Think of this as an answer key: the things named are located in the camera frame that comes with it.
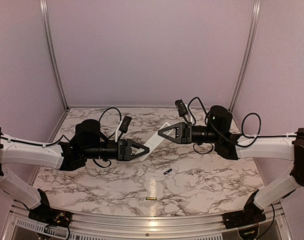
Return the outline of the black battery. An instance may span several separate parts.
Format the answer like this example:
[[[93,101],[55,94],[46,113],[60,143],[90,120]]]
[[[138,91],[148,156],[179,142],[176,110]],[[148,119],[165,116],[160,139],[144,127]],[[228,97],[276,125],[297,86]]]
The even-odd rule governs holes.
[[[165,172],[163,172],[163,174],[164,174],[164,175],[167,175],[167,174],[169,174],[171,171],[172,171],[172,169],[170,168],[170,169],[166,170]]]

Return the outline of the white remote control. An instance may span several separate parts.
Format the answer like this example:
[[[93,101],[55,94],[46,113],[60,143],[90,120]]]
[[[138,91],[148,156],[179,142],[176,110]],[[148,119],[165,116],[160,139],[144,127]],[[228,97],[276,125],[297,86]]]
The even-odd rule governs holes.
[[[145,160],[164,140],[165,138],[158,135],[158,131],[166,127],[169,127],[170,124],[165,122],[144,144],[145,147],[149,148],[149,152],[140,156],[138,159],[140,161]]]

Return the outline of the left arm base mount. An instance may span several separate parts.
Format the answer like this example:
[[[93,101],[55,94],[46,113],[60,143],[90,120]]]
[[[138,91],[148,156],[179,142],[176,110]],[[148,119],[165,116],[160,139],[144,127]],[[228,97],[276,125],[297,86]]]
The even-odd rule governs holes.
[[[29,207],[28,217],[49,226],[68,228],[72,220],[72,213],[67,210],[52,208],[44,191],[37,189],[40,200],[36,207]]]

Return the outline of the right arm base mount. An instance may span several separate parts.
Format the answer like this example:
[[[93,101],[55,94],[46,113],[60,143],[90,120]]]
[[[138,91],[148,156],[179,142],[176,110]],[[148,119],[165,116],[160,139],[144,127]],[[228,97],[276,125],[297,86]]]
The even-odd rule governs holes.
[[[256,190],[250,195],[242,210],[227,212],[222,215],[223,224],[226,229],[258,224],[267,219],[264,210],[254,204],[254,199],[258,192]]]

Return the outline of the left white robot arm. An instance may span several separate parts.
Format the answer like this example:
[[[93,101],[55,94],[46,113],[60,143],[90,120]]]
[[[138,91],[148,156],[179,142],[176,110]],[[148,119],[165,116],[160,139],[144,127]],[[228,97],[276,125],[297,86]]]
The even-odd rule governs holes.
[[[52,143],[28,142],[3,134],[0,128],[0,189],[22,202],[30,212],[45,223],[55,219],[46,194],[29,186],[5,164],[28,164],[72,172],[86,165],[87,160],[117,160],[129,162],[139,158],[150,149],[130,139],[110,140],[101,132],[101,124],[86,119],[75,127],[71,140]]]

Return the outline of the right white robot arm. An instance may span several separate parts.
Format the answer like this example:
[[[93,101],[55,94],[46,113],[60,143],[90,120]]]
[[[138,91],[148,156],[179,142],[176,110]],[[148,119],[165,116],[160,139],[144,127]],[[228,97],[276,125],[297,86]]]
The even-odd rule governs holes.
[[[213,105],[206,113],[205,126],[179,122],[160,129],[158,135],[181,145],[213,144],[214,151],[226,160],[270,158],[292,162],[291,170],[249,197],[239,219],[250,224],[270,204],[304,187],[304,128],[283,135],[247,136],[230,132],[232,118],[225,107]]]

